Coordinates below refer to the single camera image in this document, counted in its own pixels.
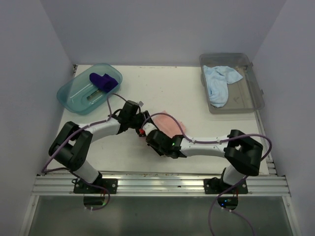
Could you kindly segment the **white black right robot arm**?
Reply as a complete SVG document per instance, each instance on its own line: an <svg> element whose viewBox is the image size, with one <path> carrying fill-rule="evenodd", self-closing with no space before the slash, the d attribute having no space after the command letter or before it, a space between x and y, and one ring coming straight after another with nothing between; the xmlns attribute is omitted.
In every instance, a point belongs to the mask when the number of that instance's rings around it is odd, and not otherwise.
<svg viewBox="0 0 315 236"><path fill-rule="evenodd" d="M184 135L170 138L162 131L154 129L146 133L146 143L160 156L173 159L192 156L215 156L226 159L230 165L223 170L219 181L221 191L232 192L237 183L246 176L258 176L263 146L251 137L238 138L244 135L239 130L231 130L222 140L203 139L195 141Z"/></svg>

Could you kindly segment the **teal plastic tub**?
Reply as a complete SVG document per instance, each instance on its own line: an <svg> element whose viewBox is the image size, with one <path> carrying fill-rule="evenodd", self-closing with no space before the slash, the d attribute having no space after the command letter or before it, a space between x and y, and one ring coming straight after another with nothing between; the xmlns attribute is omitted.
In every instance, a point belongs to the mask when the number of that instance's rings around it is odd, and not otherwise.
<svg viewBox="0 0 315 236"><path fill-rule="evenodd" d="M89 79L91 73L108 74L118 85L109 93L99 90ZM63 85L57 92L58 101L70 112L87 115L103 104L109 95L116 93L123 81L122 74L114 67L101 63L91 66Z"/></svg>

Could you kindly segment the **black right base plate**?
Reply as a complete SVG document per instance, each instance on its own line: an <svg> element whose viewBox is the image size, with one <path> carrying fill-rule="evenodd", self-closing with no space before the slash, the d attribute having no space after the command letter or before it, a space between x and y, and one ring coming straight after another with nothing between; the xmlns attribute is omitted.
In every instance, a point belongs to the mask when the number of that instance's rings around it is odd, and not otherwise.
<svg viewBox="0 0 315 236"><path fill-rule="evenodd" d="M237 182L237 184L227 184L223 182L222 178L205 178L203 179L203 187L205 194L248 194L247 183L244 179Z"/></svg>

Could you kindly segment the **dark purple towel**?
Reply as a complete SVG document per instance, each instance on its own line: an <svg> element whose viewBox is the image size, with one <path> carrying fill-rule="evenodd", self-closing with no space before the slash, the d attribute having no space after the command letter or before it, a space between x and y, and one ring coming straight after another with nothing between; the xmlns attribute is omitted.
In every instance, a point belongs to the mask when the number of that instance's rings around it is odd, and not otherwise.
<svg viewBox="0 0 315 236"><path fill-rule="evenodd" d="M91 73L89 79L94 86L106 93L109 93L118 85L118 82L108 74L100 76L96 73Z"/></svg>

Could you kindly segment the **clear grey plastic bin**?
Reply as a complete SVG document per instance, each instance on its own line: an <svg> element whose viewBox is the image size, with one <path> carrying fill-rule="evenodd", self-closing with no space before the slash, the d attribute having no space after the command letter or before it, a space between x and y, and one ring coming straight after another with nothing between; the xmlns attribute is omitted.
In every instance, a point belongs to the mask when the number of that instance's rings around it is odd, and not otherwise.
<svg viewBox="0 0 315 236"><path fill-rule="evenodd" d="M212 114L240 114L251 113L264 107L262 92L259 88L252 63L243 53L212 53L202 54L199 57L201 67L201 82L205 88L206 100L209 111ZM205 75L202 67L229 66L237 70L243 79L228 85L228 101L221 107L216 108L210 104Z"/></svg>

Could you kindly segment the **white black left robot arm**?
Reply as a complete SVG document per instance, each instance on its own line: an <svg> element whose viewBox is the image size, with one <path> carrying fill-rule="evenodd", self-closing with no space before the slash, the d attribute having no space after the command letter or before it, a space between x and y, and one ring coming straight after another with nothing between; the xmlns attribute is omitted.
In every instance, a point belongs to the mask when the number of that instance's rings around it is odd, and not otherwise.
<svg viewBox="0 0 315 236"><path fill-rule="evenodd" d="M87 155L91 143L107 136L121 134L134 129L137 134L148 111L141 111L140 106L128 100L124 106L110 114L108 118L90 124L67 122L58 133L49 148L49 156L63 165L68 171L85 181L85 187L91 193L101 190L101 174L88 161Z"/></svg>

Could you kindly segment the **pink towel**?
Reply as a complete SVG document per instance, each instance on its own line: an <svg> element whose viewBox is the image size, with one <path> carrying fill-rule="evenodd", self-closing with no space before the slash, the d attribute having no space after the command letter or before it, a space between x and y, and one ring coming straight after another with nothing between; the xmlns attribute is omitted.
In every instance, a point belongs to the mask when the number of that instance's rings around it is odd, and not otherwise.
<svg viewBox="0 0 315 236"><path fill-rule="evenodd" d="M168 137L172 138L175 135L181 135L182 132L176 122L169 116L156 115L152 118L155 125Z"/></svg>

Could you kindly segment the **light blue towel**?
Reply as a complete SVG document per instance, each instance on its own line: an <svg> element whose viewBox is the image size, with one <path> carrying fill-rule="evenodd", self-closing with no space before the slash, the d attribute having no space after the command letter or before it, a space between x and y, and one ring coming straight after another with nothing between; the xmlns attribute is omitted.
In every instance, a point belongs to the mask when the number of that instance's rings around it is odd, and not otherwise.
<svg viewBox="0 0 315 236"><path fill-rule="evenodd" d="M229 97L228 85L239 82L243 76L229 66L202 67L208 89L210 104L216 108L223 107Z"/></svg>

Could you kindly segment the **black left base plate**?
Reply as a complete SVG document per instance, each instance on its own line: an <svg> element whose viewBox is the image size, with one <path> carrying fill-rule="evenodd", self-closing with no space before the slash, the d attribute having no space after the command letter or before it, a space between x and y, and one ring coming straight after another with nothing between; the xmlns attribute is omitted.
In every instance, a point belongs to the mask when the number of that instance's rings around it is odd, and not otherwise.
<svg viewBox="0 0 315 236"><path fill-rule="evenodd" d="M116 178L102 178L95 183L85 183L76 178L71 181L74 184L73 193L75 194L116 194L118 180Z"/></svg>

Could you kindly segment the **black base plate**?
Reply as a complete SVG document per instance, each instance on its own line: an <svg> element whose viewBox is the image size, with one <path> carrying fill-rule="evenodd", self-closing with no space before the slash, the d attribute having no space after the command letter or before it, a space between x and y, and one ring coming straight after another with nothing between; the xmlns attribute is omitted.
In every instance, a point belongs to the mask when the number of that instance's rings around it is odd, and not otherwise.
<svg viewBox="0 0 315 236"><path fill-rule="evenodd" d="M222 178L205 178L203 179L203 187L205 194L248 194L247 183L244 179L237 182L237 184L227 184L223 182Z"/></svg>
<svg viewBox="0 0 315 236"><path fill-rule="evenodd" d="M74 184L73 193L75 194L116 194L118 180L116 178L102 178L95 183L85 183L76 178L71 181Z"/></svg>

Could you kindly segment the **aluminium mounting rail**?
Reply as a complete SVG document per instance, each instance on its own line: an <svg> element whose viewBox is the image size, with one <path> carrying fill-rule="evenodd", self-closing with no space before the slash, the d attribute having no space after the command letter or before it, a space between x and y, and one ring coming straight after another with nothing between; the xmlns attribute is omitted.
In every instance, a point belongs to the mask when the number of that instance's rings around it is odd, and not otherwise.
<svg viewBox="0 0 315 236"><path fill-rule="evenodd" d="M211 179L213 176L103 173L103 178L117 180L118 187L115 196L199 197L205 195L203 180ZM36 177L31 194L34 196L71 196L74 194L73 179L74 176L69 173ZM285 177L249 177L246 183L249 193L245 194L245 197L290 196Z"/></svg>

